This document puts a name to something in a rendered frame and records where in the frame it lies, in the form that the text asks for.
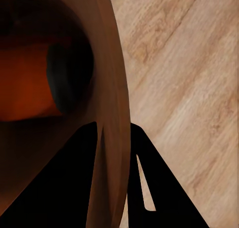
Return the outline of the trash can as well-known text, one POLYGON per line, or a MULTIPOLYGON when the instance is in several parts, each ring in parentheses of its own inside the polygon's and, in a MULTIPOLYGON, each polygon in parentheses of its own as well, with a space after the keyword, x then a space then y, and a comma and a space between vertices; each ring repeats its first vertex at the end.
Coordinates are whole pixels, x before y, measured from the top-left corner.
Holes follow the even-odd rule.
POLYGON ((69 114, 0 122, 0 216, 76 130, 97 123, 86 228, 120 228, 130 171, 125 65, 111 0, 0 0, 0 35, 77 34, 87 42, 90 78, 69 114))

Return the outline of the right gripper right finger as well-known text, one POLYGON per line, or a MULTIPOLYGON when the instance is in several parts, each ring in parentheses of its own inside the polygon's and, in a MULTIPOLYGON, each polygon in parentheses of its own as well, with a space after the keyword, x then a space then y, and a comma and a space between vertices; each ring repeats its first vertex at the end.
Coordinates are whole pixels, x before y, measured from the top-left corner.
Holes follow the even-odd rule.
POLYGON ((130 124, 128 228, 210 228, 144 130, 130 124), (144 207, 137 156, 156 211, 144 207))

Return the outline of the can of soda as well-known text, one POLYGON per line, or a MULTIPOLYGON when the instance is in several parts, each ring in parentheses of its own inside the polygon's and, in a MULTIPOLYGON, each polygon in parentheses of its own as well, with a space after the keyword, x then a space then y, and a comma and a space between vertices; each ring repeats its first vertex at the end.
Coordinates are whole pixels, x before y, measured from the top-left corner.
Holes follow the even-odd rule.
POLYGON ((69 114, 82 96, 78 60, 62 43, 0 50, 0 122, 69 114))
POLYGON ((86 41, 77 34, 9 34, 0 35, 0 50, 15 49, 28 46, 43 45, 47 43, 62 43, 76 56, 82 74, 83 86, 90 78, 90 55, 86 41))

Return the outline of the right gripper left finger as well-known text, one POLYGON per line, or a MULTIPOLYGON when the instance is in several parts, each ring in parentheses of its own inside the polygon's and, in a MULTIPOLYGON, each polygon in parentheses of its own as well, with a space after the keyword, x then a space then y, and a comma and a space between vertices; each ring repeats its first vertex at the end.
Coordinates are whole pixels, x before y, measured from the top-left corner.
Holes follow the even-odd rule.
POLYGON ((79 127, 0 216, 0 228, 86 228, 97 143, 95 121, 79 127))

